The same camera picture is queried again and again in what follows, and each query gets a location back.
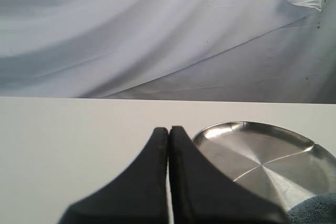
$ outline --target stainless steel plate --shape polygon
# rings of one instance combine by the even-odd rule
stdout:
[[[202,130],[193,142],[226,176],[284,210],[336,192],[336,158],[297,133],[262,123],[228,122]]]

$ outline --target blue towel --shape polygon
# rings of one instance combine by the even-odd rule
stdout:
[[[336,193],[307,199],[290,209],[287,215],[293,224],[335,224]]]

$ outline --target white table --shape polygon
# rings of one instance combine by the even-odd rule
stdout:
[[[284,127],[336,155],[336,105],[0,98],[0,223],[55,223],[118,176],[156,126]]]

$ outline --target white backdrop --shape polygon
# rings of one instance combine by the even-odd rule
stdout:
[[[312,102],[334,87],[334,17],[336,0],[0,0],[0,95]]]

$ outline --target white tabletop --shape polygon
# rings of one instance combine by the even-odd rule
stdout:
[[[192,137],[225,121],[284,127],[336,155],[336,105],[0,98],[0,223],[57,222],[118,176],[154,127]]]

